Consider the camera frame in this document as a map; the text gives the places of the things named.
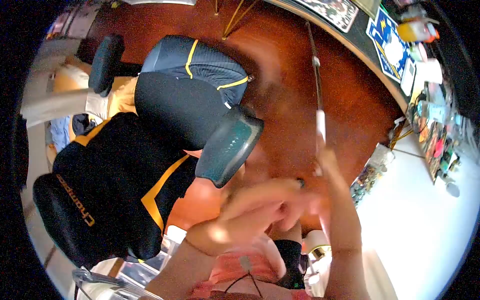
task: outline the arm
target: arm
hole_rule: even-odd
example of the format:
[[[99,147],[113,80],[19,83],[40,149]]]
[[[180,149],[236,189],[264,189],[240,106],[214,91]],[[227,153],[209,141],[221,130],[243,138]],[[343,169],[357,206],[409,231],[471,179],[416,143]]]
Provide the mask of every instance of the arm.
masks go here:
[[[363,273],[360,221],[349,186],[340,174],[335,154],[324,144],[317,160],[331,198],[330,214],[321,218],[333,256],[325,298],[369,299]]]
[[[208,235],[204,233],[204,227],[208,222],[212,221],[189,229],[185,237],[188,242],[180,244],[162,272],[147,284],[146,290],[164,300],[185,300],[196,285],[208,280],[216,255],[224,250],[223,245],[207,241]]]
[[[188,230],[184,242],[146,290],[164,300],[185,300],[200,282],[209,279],[217,255],[232,246],[250,245],[275,221],[287,216],[298,219],[300,211],[282,208],[282,204],[290,201],[293,207],[308,206],[299,190],[296,180],[271,180],[242,189],[218,218]]]

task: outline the blue cloth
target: blue cloth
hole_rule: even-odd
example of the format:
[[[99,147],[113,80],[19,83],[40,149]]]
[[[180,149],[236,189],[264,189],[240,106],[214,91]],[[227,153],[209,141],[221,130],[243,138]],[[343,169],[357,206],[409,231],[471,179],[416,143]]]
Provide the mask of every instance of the blue cloth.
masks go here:
[[[68,125],[70,124],[70,116],[60,119],[53,119],[50,121],[52,125],[50,132],[52,133],[52,140],[57,153],[70,144],[70,135],[68,133]]]

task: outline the yellow stripe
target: yellow stripe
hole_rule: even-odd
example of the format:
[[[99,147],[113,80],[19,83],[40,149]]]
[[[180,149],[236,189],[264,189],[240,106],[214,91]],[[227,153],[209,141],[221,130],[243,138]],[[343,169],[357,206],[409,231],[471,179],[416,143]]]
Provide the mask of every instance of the yellow stripe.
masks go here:
[[[190,68],[188,66],[190,66],[190,63],[192,62],[193,51],[195,51],[195,47],[197,46],[197,43],[198,43],[198,39],[196,39],[193,42],[192,49],[190,50],[190,54],[188,55],[187,64],[185,65],[185,69],[187,69],[187,73],[188,75],[190,75],[190,79],[193,79],[193,74],[192,72],[190,72]]]
[[[245,78],[243,78],[242,80],[238,80],[238,81],[236,81],[236,82],[234,82],[234,83],[232,83],[232,84],[221,85],[221,86],[219,86],[218,88],[216,88],[216,90],[218,91],[218,90],[221,89],[221,88],[226,88],[226,87],[231,87],[231,86],[235,86],[235,85],[239,85],[239,84],[244,84],[244,83],[247,82],[247,81],[248,81],[248,76],[245,77]]]
[[[73,141],[83,145],[84,147],[87,147],[87,144],[90,142],[90,140],[93,139],[100,132],[100,130],[102,130],[103,126],[105,126],[108,121],[110,121],[110,119],[101,122],[87,135],[78,135]]]
[[[172,175],[172,173],[184,162],[190,155],[185,155],[181,159],[177,160],[173,165],[171,165],[165,173],[160,177],[160,180],[143,196],[142,203],[147,209],[148,213],[155,221],[155,223],[160,227],[160,230],[163,231],[163,220],[162,216],[160,215],[160,211],[158,210],[158,206],[155,202],[155,197],[158,195],[160,190],[162,189],[163,185],[167,181],[167,179]]]

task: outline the pink shirt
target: pink shirt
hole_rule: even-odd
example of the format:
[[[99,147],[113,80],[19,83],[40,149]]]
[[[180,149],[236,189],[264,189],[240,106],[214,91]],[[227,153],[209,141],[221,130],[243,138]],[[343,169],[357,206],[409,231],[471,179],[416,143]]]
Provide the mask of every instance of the pink shirt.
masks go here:
[[[251,264],[251,274],[258,280],[256,283],[263,297],[276,300],[309,300],[311,297],[303,289],[289,290],[274,285],[286,272],[276,245],[266,235],[257,240],[251,247],[231,249],[217,257],[215,266],[208,281],[200,283],[190,295],[193,298],[208,298],[212,290],[224,291],[234,280],[247,272],[242,268],[239,258],[247,256]],[[258,295],[250,278],[240,280],[229,292]]]

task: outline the black gaming chair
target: black gaming chair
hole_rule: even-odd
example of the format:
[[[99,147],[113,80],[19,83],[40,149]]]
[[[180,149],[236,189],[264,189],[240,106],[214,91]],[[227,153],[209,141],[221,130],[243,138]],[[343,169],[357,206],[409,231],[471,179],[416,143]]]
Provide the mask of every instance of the black gaming chair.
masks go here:
[[[121,36],[107,36],[89,86],[107,94],[120,62]],[[198,40],[161,39],[141,66],[134,113],[119,113],[78,136],[34,183],[34,201],[56,245],[77,266],[109,257],[158,254],[173,204],[195,177],[224,186],[246,160],[263,121],[240,106],[243,68]],[[200,159],[182,150],[203,149]]]

